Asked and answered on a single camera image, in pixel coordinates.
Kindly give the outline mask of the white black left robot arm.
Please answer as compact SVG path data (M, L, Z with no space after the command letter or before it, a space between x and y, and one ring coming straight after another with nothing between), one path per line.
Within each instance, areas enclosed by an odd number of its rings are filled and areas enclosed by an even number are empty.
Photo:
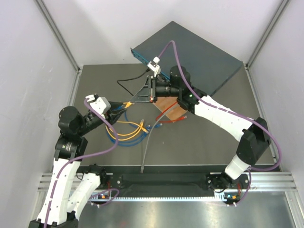
M60 137L55 145L52 177L42 209L30 221L30 228L77 228L93 191L107 185L105 169L90 165L76 190L71 190L81 161L86 158L88 141L84 135L102 124L112 128L126 109L122 102L110 102L104 97L89 96L84 104L88 108L86 115L74 106L59 112Z

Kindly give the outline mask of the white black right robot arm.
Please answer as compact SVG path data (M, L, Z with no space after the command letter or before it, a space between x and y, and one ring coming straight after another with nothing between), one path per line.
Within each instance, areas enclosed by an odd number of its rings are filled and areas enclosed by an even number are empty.
M148 76L144 86L132 96L131 102L155 103L159 97L176 97L182 109L211 121L238 141L236 155L220 177L227 188L238 184L240 175L256 164L271 143L265 132L268 130L267 122L263 118L253 120L233 115L230 109L194 87L185 67L179 69L173 66L169 81Z

